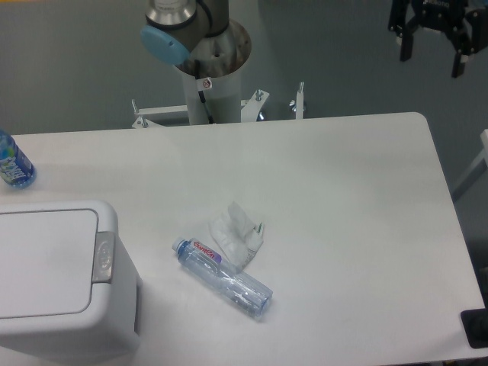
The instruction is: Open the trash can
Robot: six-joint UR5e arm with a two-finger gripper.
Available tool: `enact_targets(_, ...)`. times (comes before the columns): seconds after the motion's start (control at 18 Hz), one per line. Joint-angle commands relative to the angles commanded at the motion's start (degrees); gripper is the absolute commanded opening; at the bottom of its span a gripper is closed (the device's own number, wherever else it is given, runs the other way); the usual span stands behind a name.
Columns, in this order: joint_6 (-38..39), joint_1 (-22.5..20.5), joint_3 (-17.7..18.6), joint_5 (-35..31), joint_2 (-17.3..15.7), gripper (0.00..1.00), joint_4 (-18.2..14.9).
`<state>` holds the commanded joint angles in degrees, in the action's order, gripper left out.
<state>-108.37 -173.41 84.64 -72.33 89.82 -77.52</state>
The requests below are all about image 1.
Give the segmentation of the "grey robot arm blue cap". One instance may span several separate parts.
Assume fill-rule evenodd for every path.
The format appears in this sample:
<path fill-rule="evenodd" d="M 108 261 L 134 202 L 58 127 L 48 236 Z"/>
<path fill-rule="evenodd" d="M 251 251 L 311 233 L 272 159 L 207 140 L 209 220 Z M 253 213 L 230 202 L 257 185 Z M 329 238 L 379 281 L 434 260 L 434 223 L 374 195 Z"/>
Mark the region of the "grey robot arm blue cap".
<path fill-rule="evenodd" d="M 249 35 L 230 19 L 227 1 L 150 1 L 145 18 L 145 49 L 195 79 L 232 74 L 250 56 Z M 487 47 L 487 3 L 393 1 L 387 28 L 396 34 L 403 62 L 413 54 L 418 29 L 444 34 L 454 48 L 451 75 L 457 78 L 469 58 Z"/>

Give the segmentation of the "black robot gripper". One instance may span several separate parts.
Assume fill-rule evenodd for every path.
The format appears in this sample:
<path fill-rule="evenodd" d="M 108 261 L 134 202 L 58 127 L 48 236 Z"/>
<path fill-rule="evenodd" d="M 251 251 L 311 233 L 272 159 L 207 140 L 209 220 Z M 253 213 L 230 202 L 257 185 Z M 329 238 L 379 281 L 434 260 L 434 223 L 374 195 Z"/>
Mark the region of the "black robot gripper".
<path fill-rule="evenodd" d="M 487 48 L 486 1 L 393 1 L 387 29 L 400 39 L 400 61 L 412 56 L 413 34 L 423 27 L 451 40 L 455 55 L 451 77 L 464 73 L 475 50 Z M 458 32 L 466 36 L 454 36 Z"/>

